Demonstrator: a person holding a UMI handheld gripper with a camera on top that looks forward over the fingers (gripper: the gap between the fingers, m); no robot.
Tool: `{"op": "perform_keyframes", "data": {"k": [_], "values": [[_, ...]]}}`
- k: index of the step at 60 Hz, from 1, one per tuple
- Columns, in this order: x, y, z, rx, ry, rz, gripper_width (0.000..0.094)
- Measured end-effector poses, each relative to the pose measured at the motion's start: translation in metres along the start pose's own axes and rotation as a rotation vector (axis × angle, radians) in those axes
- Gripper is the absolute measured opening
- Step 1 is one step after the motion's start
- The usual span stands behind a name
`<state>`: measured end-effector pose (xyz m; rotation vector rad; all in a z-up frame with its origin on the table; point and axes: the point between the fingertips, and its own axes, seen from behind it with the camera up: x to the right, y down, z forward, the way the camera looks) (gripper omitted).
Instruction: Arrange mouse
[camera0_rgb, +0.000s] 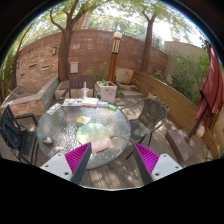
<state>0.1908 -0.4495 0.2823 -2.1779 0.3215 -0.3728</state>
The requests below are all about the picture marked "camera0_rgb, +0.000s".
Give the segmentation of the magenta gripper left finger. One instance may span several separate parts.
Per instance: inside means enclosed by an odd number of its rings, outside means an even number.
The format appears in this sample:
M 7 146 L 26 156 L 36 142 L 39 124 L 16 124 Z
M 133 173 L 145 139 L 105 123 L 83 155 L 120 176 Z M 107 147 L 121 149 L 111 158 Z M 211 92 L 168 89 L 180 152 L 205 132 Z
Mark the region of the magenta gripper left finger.
M 91 144 L 87 143 L 66 154 L 57 153 L 41 169 L 79 185 L 91 153 Z

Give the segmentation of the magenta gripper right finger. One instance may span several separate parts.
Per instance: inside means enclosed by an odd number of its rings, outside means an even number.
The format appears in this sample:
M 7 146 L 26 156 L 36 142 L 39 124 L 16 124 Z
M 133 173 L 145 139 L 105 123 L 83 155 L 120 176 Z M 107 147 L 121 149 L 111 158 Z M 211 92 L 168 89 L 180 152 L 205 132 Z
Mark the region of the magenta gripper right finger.
M 159 155 L 138 143 L 133 144 L 133 155 L 145 185 L 182 169 L 168 154 Z

